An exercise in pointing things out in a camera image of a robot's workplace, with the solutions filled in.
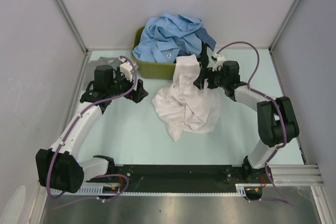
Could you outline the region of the white long sleeve shirt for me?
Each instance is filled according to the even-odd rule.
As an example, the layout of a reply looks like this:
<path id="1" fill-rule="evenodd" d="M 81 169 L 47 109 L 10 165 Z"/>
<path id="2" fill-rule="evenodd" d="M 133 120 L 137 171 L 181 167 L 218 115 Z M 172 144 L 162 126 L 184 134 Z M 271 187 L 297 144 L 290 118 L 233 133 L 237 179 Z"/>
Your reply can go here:
<path id="1" fill-rule="evenodd" d="M 174 142 L 183 132 L 212 132 L 220 116 L 218 90 L 200 90 L 194 85 L 200 73 L 195 55 L 177 57 L 172 83 L 161 88 L 152 99 L 155 112 Z"/>

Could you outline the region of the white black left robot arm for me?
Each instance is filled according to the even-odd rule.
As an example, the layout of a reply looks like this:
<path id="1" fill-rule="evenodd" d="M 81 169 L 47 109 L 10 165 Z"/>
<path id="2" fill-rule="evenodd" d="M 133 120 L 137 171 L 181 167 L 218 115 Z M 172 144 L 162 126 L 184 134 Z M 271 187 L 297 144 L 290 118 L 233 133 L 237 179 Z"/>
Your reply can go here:
<path id="1" fill-rule="evenodd" d="M 114 159 L 95 155 L 79 162 L 79 151 L 95 123 L 104 115 L 113 100 L 126 98 L 134 103 L 148 96 L 143 81 L 136 76 L 132 62 L 125 60 L 119 66 L 97 66 L 93 79 L 81 95 L 74 117 L 61 136 L 48 149 L 40 149 L 35 157 L 38 179 L 50 193 L 76 193 L 83 182 L 102 179 L 110 182 L 115 178 Z"/>

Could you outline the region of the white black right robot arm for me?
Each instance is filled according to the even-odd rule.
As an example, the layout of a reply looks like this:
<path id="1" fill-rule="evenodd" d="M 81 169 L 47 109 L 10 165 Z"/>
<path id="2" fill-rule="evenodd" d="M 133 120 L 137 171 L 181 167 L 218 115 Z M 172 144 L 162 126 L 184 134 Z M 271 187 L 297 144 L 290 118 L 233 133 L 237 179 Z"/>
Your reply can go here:
<path id="1" fill-rule="evenodd" d="M 286 96 L 272 98 L 241 81 L 236 61 L 224 61 L 218 67 L 201 69 L 194 85 L 200 90 L 222 88 L 232 101 L 257 113 L 259 141 L 244 158 L 239 175 L 245 182 L 259 182 L 261 176 L 267 174 L 268 163 L 277 152 L 299 135 L 291 100 Z"/>

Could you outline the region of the light blue long sleeve shirt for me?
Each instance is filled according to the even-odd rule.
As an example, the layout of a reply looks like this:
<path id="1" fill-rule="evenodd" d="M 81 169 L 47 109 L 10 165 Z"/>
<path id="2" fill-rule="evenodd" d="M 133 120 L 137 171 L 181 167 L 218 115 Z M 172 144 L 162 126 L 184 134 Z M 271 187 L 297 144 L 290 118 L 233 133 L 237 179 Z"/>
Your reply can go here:
<path id="1" fill-rule="evenodd" d="M 139 44 L 133 49 L 138 61 L 174 63 L 178 56 L 200 56 L 202 41 L 196 31 L 203 27 L 200 19 L 164 13 L 151 17 L 142 31 Z"/>

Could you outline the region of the black garment in basket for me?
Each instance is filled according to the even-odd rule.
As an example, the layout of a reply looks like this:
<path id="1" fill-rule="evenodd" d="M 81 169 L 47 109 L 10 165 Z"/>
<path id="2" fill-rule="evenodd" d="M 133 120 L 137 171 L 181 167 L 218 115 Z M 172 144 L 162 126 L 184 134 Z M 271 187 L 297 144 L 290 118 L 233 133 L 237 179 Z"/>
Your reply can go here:
<path id="1" fill-rule="evenodd" d="M 207 44 L 204 42 L 202 43 L 202 51 L 199 57 L 199 62 L 200 62 L 201 68 L 207 68 L 209 64 L 209 58 L 207 54 Z"/>

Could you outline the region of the olive green plastic basket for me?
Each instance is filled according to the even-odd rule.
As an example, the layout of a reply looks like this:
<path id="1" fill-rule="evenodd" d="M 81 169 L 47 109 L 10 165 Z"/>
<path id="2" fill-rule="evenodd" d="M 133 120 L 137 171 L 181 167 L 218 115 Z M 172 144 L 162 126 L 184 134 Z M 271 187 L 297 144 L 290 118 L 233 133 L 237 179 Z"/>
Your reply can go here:
<path id="1" fill-rule="evenodd" d="M 134 35 L 131 59 L 138 65 L 142 77 L 171 80 L 179 57 L 195 55 L 200 65 L 202 43 L 194 33 L 182 38 L 152 38 L 143 26 Z"/>

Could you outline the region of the dark blue patterned shirt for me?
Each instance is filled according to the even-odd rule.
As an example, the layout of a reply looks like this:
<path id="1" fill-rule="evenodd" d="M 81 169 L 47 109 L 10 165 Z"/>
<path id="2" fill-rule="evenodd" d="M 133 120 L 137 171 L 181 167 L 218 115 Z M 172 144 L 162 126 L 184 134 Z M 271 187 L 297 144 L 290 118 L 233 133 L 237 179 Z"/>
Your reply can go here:
<path id="1" fill-rule="evenodd" d="M 196 36 L 205 44 L 207 44 L 207 46 L 214 51 L 215 47 L 216 47 L 216 40 L 209 35 L 209 33 L 207 32 L 207 30 L 202 27 L 200 29 L 198 29 L 195 32 Z"/>

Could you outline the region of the folded grey polo shirt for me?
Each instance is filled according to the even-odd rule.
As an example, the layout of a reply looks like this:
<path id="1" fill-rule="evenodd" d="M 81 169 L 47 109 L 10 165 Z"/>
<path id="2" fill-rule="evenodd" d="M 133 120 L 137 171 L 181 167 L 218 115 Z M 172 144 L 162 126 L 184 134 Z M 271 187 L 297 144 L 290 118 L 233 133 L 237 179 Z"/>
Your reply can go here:
<path id="1" fill-rule="evenodd" d="M 83 80 L 83 90 L 86 90 L 90 81 L 94 80 L 94 71 L 97 66 L 109 65 L 114 70 L 117 69 L 122 64 L 122 61 L 119 58 L 108 58 L 108 57 L 99 57 L 98 60 L 93 60 L 87 63 L 86 74 Z"/>

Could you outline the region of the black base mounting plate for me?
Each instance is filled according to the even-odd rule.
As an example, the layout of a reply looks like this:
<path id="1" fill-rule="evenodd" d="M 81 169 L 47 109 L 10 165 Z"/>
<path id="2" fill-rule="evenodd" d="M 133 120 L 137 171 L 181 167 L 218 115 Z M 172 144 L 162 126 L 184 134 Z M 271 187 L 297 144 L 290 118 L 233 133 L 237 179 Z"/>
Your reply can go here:
<path id="1" fill-rule="evenodd" d="M 121 174 L 129 179 L 128 193 L 233 193 L 236 184 L 260 185 L 264 168 L 248 165 L 116 165 L 108 174 Z"/>

